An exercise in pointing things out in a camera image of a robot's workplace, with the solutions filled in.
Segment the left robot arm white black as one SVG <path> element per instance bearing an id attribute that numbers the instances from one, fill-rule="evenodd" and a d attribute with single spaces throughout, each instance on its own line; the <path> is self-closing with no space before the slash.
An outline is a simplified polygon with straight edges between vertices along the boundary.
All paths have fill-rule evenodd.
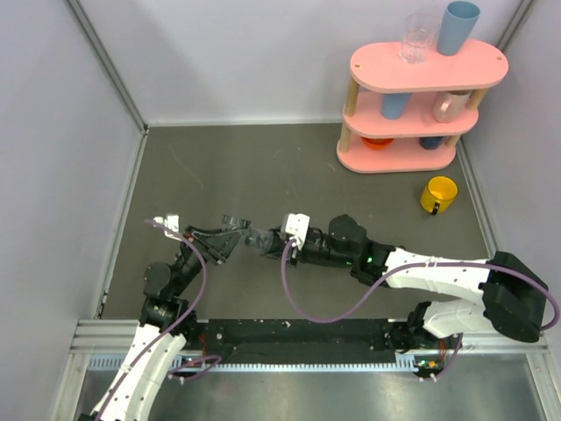
<path id="1" fill-rule="evenodd" d="M 208 265 L 222 265 L 250 228 L 247 221 L 214 230 L 193 226 L 184 232 L 164 218 L 146 221 L 178 240 L 173 264 L 153 263 L 145 272 L 145 301 L 132 343 L 107 391 L 80 420 L 147 420 L 164 380 L 173 374 L 177 353 L 192 346 L 199 335 L 195 307 L 208 283 Z"/>

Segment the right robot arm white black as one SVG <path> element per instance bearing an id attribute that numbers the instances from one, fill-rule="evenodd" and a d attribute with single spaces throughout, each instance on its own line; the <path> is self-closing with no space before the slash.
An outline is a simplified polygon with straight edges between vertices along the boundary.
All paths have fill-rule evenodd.
<path id="1" fill-rule="evenodd" d="M 412 253 L 369 239 L 366 229 L 346 214 L 333 218 L 325 232 L 310 226 L 306 215 L 287 214 L 268 233 L 272 240 L 266 254 L 283 266 L 347 268 L 369 288 L 450 296 L 449 302 L 419 303 L 409 314 L 409 337 L 418 346 L 466 332 L 495 331 L 523 343 L 540 338 L 549 288 L 511 253 L 483 260 Z"/>

